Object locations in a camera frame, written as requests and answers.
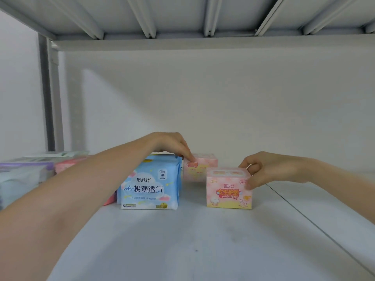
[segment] pink package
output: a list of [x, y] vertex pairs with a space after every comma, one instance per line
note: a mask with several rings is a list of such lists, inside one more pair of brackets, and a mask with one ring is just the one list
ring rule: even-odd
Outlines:
[[243, 168], [207, 169], [207, 207], [251, 209], [250, 174]]
[[[80, 161], [83, 161], [87, 159], [87, 157], [81, 157], [81, 158], [75, 158], [75, 159], [70, 159], [70, 160], [66, 160], [66, 161], [62, 161], [60, 163], [57, 163], [55, 165], [55, 170], [56, 170], [56, 173], [60, 173], [62, 172], [63, 170], [66, 170], [67, 168], [79, 163]], [[117, 201], [117, 194], [116, 192], [111, 195], [111, 197], [103, 204], [103, 206], [105, 205], [108, 205], [108, 204], [111, 204], [113, 202], [116, 202]]]
[[205, 182], [206, 169], [218, 167], [218, 159], [214, 154], [193, 154], [196, 161], [184, 160], [183, 178], [186, 181]]

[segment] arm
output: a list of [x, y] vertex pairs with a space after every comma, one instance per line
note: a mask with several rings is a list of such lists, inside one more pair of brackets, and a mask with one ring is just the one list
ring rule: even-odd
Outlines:
[[253, 175], [248, 189], [271, 181], [312, 182], [375, 224], [375, 184], [359, 176], [319, 160], [267, 152], [246, 157], [240, 167], [247, 166]]
[[194, 160], [179, 133], [152, 133], [114, 147], [49, 179], [0, 212], [4, 280], [46, 280], [91, 216], [152, 152]]

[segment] forearm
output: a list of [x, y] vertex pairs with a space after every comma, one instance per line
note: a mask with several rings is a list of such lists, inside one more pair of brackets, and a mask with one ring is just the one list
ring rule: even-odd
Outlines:
[[101, 152], [49, 179], [3, 210], [2, 278], [47, 279], [76, 234], [155, 145], [155, 137], [146, 136]]
[[375, 184], [333, 165], [309, 159], [307, 180], [326, 190], [341, 202], [375, 224]]

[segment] orange graphic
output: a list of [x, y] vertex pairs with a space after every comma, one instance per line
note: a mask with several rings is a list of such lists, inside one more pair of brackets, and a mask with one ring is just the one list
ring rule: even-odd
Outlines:
[[216, 193], [220, 198], [233, 198], [237, 200], [240, 196], [239, 189], [218, 189], [216, 190]]
[[198, 167], [198, 163], [194, 163], [194, 162], [188, 162], [187, 164], [186, 164], [188, 167], [195, 167], [195, 168], [197, 168]]

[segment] wall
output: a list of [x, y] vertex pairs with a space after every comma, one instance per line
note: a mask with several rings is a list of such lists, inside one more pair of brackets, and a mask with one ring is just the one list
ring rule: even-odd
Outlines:
[[371, 169], [374, 72], [373, 47], [64, 52], [66, 149], [179, 131], [221, 165], [265, 150]]
[[38, 36], [0, 11], [0, 161], [45, 150]]

